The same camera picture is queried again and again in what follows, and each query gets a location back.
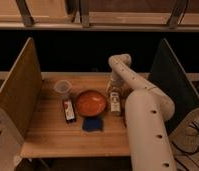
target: clear cup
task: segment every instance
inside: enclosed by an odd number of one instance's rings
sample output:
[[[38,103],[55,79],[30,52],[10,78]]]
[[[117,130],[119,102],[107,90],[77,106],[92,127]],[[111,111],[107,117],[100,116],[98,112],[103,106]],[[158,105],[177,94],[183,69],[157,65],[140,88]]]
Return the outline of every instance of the clear cup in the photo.
[[[67,80],[59,80],[54,85],[54,90],[59,93],[63,100],[69,99],[72,84]]]

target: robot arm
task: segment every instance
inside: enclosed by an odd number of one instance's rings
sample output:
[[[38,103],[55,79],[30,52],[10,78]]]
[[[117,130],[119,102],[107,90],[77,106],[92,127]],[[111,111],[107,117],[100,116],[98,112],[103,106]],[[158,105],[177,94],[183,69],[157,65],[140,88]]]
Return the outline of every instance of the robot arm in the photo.
[[[175,171],[176,165],[164,121],[174,113],[173,101],[156,85],[128,66],[128,54],[109,58],[111,86],[126,82],[134,91],[125,105],[126,124],[133,170]]]

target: table surface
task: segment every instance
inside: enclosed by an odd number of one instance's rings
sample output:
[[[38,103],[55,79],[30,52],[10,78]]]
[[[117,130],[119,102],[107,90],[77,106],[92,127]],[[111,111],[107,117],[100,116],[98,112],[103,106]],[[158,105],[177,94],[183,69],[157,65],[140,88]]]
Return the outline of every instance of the table surface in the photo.
[[[107,108],[101,114],[104,122],[103,131],[82,130],[84,118],[77,114],[76,109],[77,121],[66,123],[60,96],[53,89],[54,84],[60,79],[72,83],[73,104],[77,95],[87,89],[94,89],[105,95]],[[108,82],[108,74],[61,75],[44,78],[21,156],[24,158],[129,156],[123,116],[114,116],[109,112],[109,101],[106,96]],[[123,103],[129,91],[130,89],[125,86]]]

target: blue towel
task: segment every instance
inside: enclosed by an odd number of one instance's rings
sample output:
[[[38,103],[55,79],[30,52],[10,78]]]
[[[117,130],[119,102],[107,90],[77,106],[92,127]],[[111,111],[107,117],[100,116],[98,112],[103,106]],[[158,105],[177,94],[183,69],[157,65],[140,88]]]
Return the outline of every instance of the blue towel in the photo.
[[[101,117],[85,117],[83,120],[82,129],[84,131],[102,131],[103,120]]]

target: bowl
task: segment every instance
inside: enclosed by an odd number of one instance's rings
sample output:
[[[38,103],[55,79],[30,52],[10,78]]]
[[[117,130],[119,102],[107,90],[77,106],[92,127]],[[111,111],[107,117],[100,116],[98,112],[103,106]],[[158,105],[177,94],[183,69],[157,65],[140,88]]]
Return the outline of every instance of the bowl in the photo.
[[[104,111],[106,99],[96,90],[86,90],[77,96],[75,107],[81,116],[97,116]]]

